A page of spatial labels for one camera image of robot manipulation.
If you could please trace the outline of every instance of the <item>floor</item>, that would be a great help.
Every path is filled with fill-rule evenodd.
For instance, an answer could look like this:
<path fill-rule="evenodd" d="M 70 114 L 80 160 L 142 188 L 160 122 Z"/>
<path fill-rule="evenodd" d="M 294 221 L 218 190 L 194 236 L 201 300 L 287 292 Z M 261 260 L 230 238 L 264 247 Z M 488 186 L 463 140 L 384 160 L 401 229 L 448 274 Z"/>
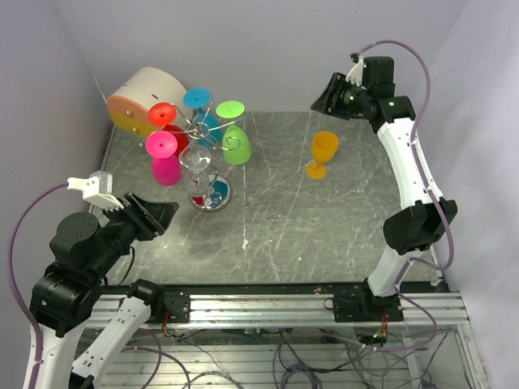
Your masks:
<path fill-rule="evenodd" d="M 114 175 L 114 194 L 132 191 L 180 204 L 163 237 L 136 243 L 137 259 L 125 284 L 139 278 L 255 284 L 369 276 L 384 248 L 383 222 L 399 210 L 399 198 L 391 165 L 367 123 L 318 113 L 246 113 L 241 127 L 252 157 L 232 166 L 213 151 L 213 163 L 234 190 L 229 205 L 213 214 L 196 211 L 180 184 L 156 184 L 142 139 L 116 130 L 105 164 Z M 320 130 L 335 133 L 341 146 L 327 164 L 327 177 L 314 181 L 305 168 Z M 128 264 L 129 258 L 118 261 L 110 282 L 118 282 Z M 406 279 L 434 281 L 437 275 L 415 265 Z"/>

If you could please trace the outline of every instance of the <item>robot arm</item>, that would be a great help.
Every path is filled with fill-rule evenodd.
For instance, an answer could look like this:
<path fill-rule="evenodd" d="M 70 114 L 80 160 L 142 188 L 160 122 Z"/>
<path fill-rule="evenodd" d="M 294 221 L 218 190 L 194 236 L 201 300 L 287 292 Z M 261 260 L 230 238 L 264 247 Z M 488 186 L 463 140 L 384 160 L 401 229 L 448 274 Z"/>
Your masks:
<path fill-rule="evenodd" d="M 368 301 L 394 297 L 410 257 L 419 256 L 444 233 L 444 226 L 426 190 L 411 149 L 415 113 L 407 96 L 394 96 L 394 62 L 390 57 L 352 54 L 356 64 L 348 75 L 334 73 L 312 110 L 335 118 L 365 119 L 384 145 L 400 193 L 401 211 L 384 222 L 386 248 L 377 268 L 367 279 Z M 445 200 L 431 176 L 422 147 L 415 139 L 428 188 L 440 200 L 450 223 L 457 213 L 454 200 Z"/>
<path fill-rule="evenodd" d="M 101 295 L 101 280 L 121 255 L 129 254 L 134 240 L 151 241 L 162 235 L 178 210 L 176 203 L 151 203 L 132 193 L 117 199 L 109 193 L 110 178 L 99 172 L 87 180 L 68 180 L 68 189 L 81 190 L 85 200 L 103 208 L 109 222 L 101 227 L 94 215 L 77 212 L 61 221 L 50 242 L 56 260 L 32 289 L 29 308 L 43 333 L 37 389 L 94 388 L 135 330 L 149 320 L 162 320 L 164 291 L 138 280 L 110 325 L 74 361 L 86 320 Z M 34 361 L 33 330 L 31 338 L 29 361 Z M 24 389 L 31 373 L 29 365 Z"/>

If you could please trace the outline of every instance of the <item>white wall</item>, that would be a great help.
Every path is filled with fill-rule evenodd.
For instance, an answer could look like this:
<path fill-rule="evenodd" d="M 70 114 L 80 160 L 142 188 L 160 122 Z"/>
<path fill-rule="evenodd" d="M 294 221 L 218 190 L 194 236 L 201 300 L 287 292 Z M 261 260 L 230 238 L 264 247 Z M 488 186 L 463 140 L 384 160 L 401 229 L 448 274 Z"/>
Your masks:
<path fill-rule="evenodd" d="M 334 71 L 351 68 L 350 53 L 372 41 L 401 39 L 431 63 L 466 0 L 56 3 L 107 95 L 140 67 L 155 66 L 187 88 L 209 88 L 216 103 L 306 111 Z M 397 91 L 412 92 L 420 67 L 401 49 L 390 54 Z"/>
<path fill-rule="evenodd" d="M 4 0 L 0 7 L 0 246 L 42 191 L 99 167 L 109 118 L 86 62 L 52 0 Z M 26 301 L 54 257 L 59 221 L 85 208 L 65 190 L 36 206 L 19 231 L 15 274 Z M 0 271 L 0 387 L 21 388 L 29 324 Z"/>
<path fill-rule="evenodd" d="M 461 290 L 495 388 L 519 379 L 518 15 L 515 0 L 467 3 L 431 67 L 419 130 L 436 180 L 458 203 L 447 280 Z"/>

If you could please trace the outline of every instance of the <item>wine glass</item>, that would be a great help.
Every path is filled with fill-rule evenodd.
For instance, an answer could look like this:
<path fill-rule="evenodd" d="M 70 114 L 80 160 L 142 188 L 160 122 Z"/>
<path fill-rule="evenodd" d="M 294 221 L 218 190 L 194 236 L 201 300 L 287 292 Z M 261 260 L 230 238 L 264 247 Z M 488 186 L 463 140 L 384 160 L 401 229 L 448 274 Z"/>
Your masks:
<path fill-rule="evenodd" d="M 191 142 L 179 156 L 180 163 L 189 170 L 204 170 L 211 163 L 211 152 L 199 144 Z"/>
<path fill-rule="evenodd" d="M 307 174 L 314 180 L 321 180 L 326 177 L 326 167 L 324 164 L 329 162 L 339 148 L 339 138 L 329 131 L 321 131 L 315 134 L 311 143 L 311 154 L 314 161 L 307 166 Z"/>
<path fill-rule="evenodd" d="M 211 182 L 206 170 L 187 170 L 182 175 L 182 184 L 191 196 L 205 195 Z"/>

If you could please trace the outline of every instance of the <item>glass base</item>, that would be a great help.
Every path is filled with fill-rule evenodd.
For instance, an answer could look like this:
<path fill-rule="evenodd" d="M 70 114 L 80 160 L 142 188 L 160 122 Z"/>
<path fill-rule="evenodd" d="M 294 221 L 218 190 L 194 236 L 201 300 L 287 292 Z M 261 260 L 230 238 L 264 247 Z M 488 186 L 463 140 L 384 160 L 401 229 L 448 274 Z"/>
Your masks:
<path fill-rule="evenodd" d="M 209 180 L 214 180 L 214 175 L 209 174 Z M 189 196 L 189 202 L 195 209 L 201 212 L 218 212 L 224 209 L 231 199 L 231 188 L 227 180 L 218 176 L 210 191 L 200 197 Z"/>
<path fill-rule="evenodd" d="M 318 165 L 316 162 L 312 162 L 307 166 L 308 177 L 314 180 L 322 180 L 326 177 L 326 168 L 323 165 Z"/>

